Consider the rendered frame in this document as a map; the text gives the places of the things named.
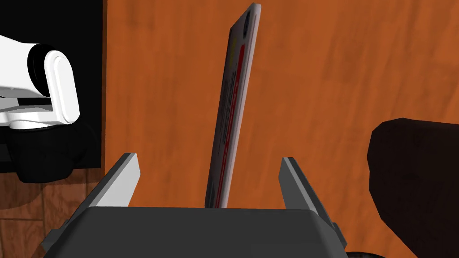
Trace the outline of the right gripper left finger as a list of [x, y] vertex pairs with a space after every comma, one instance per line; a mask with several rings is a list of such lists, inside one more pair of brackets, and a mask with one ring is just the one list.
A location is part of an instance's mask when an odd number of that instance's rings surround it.
[[128, 206], [140, 178], [136, 153], [125, 153], [82, 203], [92, 206]]

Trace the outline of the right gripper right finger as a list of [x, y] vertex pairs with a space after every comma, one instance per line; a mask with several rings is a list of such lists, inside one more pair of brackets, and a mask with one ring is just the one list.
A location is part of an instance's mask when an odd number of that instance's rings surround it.
[[291, 156], [282, 158], [279, 184], [286, 209], [310, 210], [328, 225], [333, 224], [303, 171]]

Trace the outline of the grey flat remote control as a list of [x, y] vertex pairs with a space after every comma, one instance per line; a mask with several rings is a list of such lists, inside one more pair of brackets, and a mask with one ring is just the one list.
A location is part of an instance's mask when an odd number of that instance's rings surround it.
[[205, 208], [227, 207], [260, 15], [252, 3], [229, 31]]

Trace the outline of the orange wooden table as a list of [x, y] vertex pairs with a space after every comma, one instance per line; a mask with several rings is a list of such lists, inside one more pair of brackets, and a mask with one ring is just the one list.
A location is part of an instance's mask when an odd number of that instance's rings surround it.
[[107, 0], [105, 169], [132, 206], [202, 207], [230, 27], [262, 6], [229, 208], [283, 208], [292, 156], [349, 251], [415, 258], [368, 191], [371, 131], [459, 123], [459, 0]]

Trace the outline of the dark brown rounded object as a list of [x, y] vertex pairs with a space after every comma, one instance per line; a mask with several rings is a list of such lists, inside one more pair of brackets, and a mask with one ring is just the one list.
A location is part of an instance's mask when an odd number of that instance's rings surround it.
[[369, 192], [417, 258], [459, 258], [459, 124], [398, 118], [371, 134]]

